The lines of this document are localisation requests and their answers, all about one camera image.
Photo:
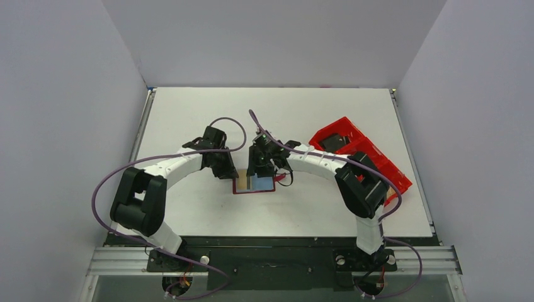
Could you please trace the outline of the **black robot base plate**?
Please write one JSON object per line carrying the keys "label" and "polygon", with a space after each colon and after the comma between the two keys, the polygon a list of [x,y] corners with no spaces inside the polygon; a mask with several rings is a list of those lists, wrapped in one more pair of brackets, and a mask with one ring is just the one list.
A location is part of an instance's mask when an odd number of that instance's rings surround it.
{"label": "black robot base plate", "polygon": [[349,291],[360,276],[364,283],[378,281],[383,272],[395,272],[391,249],[369,256],[356,247],[355,237],[185,237],[178,255],[220,269],[213,272],[158,251],[149,252],[148,272],[169,274],[184,287],[194,273],[206,273],[207,289],[229,281],[228,290]]}

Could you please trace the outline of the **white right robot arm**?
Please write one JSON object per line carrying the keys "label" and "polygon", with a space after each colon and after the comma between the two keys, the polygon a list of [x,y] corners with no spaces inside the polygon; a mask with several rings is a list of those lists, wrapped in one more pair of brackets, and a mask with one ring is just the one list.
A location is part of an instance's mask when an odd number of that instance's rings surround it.
{"label": "white right robot arm", "polygon": [[370,172],[377,168],[363,152],[336,155],[321,152],[289,140],[280,146],[265,134],[259,134],[249,148],[249,176],[271,177],[280,169],[289,173],[304,172],[335,182],[347,209],[356,216],[356,246],[368,255],[384,246],[380,217],[383,214],[389,185]]}

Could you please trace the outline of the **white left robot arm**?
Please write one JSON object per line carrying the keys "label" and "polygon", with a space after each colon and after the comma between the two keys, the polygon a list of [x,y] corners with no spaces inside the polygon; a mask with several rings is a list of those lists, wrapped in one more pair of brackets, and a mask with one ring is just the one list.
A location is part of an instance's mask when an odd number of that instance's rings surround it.
{"label": "white left robot arm", "polygon": [[183,240],[164,221],[167,191],[204,168],[219,179],[237,178],[226,139],[224,131],[207,126],[202,136],[185,143],[170,158],[144,168],[125,169],[111,206],[111,220],[148,243],[177,253]]}

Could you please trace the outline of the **red leather card holder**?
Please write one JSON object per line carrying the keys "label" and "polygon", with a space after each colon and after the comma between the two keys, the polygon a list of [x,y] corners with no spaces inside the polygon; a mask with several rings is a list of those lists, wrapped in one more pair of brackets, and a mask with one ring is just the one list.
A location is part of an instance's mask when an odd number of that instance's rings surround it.
{"label": "red leather card holder", "polygon": [[256,193],[271,193],[276,191],[276,183],[284,180],[287,173],[276,173],[274,177],[258,177],[256,174],[249,176],[250,178],[250,190],[248,191],[236,191],[236,178],[232,181],[232,193],[238,194],[256,194]]}

